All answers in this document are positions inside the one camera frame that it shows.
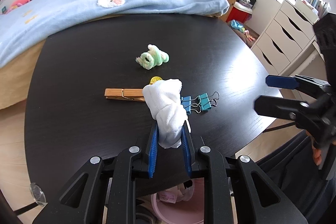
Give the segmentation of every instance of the dark wooden table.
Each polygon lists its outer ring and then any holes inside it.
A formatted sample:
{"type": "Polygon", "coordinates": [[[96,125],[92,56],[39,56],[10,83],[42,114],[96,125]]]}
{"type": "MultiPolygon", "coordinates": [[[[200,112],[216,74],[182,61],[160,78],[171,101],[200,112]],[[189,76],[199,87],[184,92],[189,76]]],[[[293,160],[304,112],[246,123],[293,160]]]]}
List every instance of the dark wooden table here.
{"type": "MultiPolygon", "coordinates": [[[[267,72],[221,20],[191,15],[125,15],[71,27],[48,37],[29,89],[25,149],[31,182],[47,201],[90,157],[116,156],[148,134],[144,102],[107,100],[105,88],[143,88],[153,76],[180,79],[182,96],[220,93],[218,106],[189,115],[192,134],[231,156],[274,120],[253,110],[258,95],[281,96],[265,84],[267,72]],[[135,58],[157,45],[170,60],[145,70],[135,58]]],[[[151,180],[137,196],[188,179],[182,150],[159,147],[151,180]]]]}

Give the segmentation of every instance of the pink stuffed toy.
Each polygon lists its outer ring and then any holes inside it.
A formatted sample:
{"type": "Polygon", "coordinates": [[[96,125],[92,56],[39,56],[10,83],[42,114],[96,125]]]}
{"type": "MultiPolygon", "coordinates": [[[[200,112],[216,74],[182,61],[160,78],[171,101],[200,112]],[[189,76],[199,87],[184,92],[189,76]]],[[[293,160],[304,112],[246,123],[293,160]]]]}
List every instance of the pink stuffed toy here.
{"type": "Polygon", "coordinates": [[[16,9],[17,7],[22,6],[23,4],[28,3],[29,1],[30,1],[30,0],[16,0],[16,1],[14,1],[14,2],[11,4],[10,8],[8,9],[7,13],[9,13],[11,10],[16,9]]]}

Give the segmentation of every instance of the blue gripper pad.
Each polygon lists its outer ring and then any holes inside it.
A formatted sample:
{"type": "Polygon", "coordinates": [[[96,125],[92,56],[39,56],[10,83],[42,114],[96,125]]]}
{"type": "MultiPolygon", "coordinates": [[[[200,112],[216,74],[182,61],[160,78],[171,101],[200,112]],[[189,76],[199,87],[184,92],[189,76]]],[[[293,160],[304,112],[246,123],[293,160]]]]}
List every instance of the blue gripper pad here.
{"type": "Polygon", "coordinates": [[[274,88],[294,90],[299,83],[293,77],[269,75],[266,77],[266,84],[274,88]]]}
{"type": "Polygon", "coordinates": [[[181,97],[181,104],[183,108],[186,110],[187,115],[191,113],[191,96],[181,97]]]}
{"type": "Polygon", "coordinates": [[[201,99],[201,111],[211,109],[211,104],[207,93],[203,93],[202,95],[199,96],[199,98],[201,99]]]}
{"type": "Polygon", "coordinates": [[[153,177],[155,172],[156,157],[158,154],[158,138],[159,138],[159,128],[158,123],[156,122],[148,159],[148,175],[150,178],[153,177]]]}
{"type": "Polygon", "coordinates": [[[186,130],[184,126],[182,126],[182,134],[181,134],[181,147],[183,152],[183,159],[184,159],[184,167],[185,171],[187,172],[188,176],[191,177],[192,174],[192,168],[191,168],[191,154],[190,149],[188,145],[188,140],[186,137],[186,130]]]}

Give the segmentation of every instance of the red cooler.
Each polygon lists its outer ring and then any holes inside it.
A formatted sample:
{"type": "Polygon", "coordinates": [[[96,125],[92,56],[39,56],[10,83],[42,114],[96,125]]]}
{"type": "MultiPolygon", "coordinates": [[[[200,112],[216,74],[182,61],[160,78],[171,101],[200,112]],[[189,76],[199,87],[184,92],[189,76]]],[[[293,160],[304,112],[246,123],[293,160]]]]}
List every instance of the red cooler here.
{"type": "Polygon", "coordinates": [[[239,2],[235,2],[226,22],[231,20],[237,20],[241,23],[245,23],[252,15],[252,9],[241,5],[239,2]]]}

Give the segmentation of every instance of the blanket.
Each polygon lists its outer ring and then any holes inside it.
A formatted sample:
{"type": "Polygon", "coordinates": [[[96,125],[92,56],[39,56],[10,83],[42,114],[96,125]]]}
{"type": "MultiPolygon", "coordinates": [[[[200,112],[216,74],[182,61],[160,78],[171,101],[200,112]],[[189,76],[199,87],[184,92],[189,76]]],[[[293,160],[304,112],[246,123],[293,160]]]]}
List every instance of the blanket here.
{"type": "Polygon", "coordinates": [[[227,0],[32,0],[0,15],[0,68],[47,36],[94,18],[146,13],[221,16],[228,8],[227,0]]]}

